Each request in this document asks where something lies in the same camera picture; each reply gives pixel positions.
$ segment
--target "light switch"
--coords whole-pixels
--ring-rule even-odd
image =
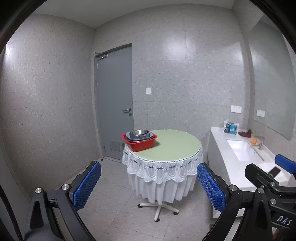
[[[237,113],[241,113],[242,112],[242,107],[241,106],[237,106]]]
[[[146,88],[146,94],[152,94],[152,89],[151,88]]]
[[[235,113],[237,111],[236,105],[232,105],[230,111]]]
[[[265,117],[265,111],[264,110],[257,110],[256,116]]]

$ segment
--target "gray door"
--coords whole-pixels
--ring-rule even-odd
[[[101,141],[106,156],[122,159],[125,142],[120,136],[134,130],[131,47],[96,61],[94,83]]]

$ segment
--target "red plastic tub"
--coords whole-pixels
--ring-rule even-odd
[[[137,151],[142,151],[142,150],[154,147],[154,142],[155,142],[155,139],[157,138],[157,135],[154,134],[152,138],[141,141],[141,142],[128,141],[126,139],[126,134],[122,134],[121,138],[124,139],[124,141],[131,147],[133,152],[137,152]]]

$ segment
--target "round table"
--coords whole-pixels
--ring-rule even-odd
[[[148,198],[143,206],[158,206],[154,221],[159,221],[162,207],[179,210],[164,202],[181,200],[193,190],[196,169],[202,162],[202,145],[193,135],[176,130],[153,130],[157,135],[154,147],[133,152],[128,145],[122,163],[127,165],[128,180],[137,196]]]

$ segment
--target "brown cloth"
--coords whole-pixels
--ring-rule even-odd
[[[252,132],[251,132],[251,129],[249,129],[247,132],[239,132],[239,135],[242,136],[242,137],[251,137],[252,136]]]

